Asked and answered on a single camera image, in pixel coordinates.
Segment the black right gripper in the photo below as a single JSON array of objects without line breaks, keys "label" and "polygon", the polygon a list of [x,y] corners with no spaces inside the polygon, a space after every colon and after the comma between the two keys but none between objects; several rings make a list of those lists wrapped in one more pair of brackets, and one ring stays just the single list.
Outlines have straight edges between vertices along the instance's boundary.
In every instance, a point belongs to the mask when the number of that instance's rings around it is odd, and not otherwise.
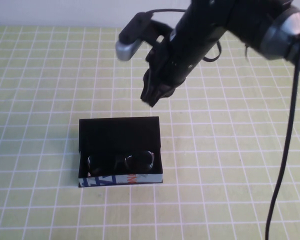
[{"label": "black right gripper", "polygon": [[140,99],[154,107],[169,98],[200,61],[214,62],[206,54],[215,45],[215,26],[178,24],[157,49],[149,53]]}]

